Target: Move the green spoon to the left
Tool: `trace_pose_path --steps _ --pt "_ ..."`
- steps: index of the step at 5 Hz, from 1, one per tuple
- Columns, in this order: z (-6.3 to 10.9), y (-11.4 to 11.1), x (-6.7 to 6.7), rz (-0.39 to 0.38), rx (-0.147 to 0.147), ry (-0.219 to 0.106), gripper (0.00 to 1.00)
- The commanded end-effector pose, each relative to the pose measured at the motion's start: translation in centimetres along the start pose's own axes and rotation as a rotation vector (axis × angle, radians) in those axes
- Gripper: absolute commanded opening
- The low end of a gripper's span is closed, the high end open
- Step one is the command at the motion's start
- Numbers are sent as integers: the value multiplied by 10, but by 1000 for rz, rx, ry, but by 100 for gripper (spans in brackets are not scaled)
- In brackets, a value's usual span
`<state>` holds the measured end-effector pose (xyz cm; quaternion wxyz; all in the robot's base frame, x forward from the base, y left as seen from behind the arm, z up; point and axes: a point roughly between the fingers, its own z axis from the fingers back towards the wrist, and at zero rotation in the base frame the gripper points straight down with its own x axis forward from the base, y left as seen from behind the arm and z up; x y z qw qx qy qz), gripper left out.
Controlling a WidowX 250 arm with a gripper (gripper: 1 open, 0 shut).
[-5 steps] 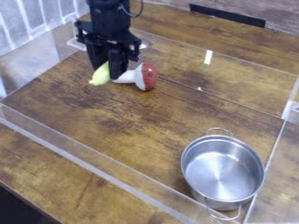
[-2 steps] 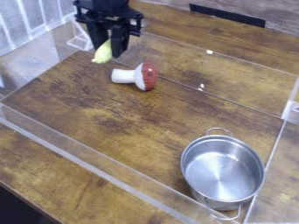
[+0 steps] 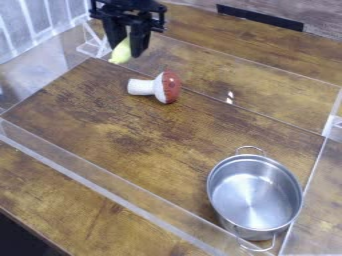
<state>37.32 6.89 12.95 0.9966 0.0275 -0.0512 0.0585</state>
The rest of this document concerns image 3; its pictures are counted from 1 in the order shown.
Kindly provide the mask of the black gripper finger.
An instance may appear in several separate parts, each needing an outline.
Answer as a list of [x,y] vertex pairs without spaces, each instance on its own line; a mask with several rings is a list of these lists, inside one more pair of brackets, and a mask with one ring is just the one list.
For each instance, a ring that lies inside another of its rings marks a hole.
[[149,48],[151,37],[151,26],[147,21],[137,21],[131,24],[130,47],[131,55],[138,58]]
[[123,17],[107,17],[103,19],[103,27],[111,49],[127,38],[126,20]]

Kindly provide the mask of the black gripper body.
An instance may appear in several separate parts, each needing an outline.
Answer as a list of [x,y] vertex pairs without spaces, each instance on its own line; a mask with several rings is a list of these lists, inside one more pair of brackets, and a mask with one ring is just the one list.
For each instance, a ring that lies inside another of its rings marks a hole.
[[90,0],[90,15],[107,30],[146,23],[149,30],[163,32],[167,7],[157,0]]

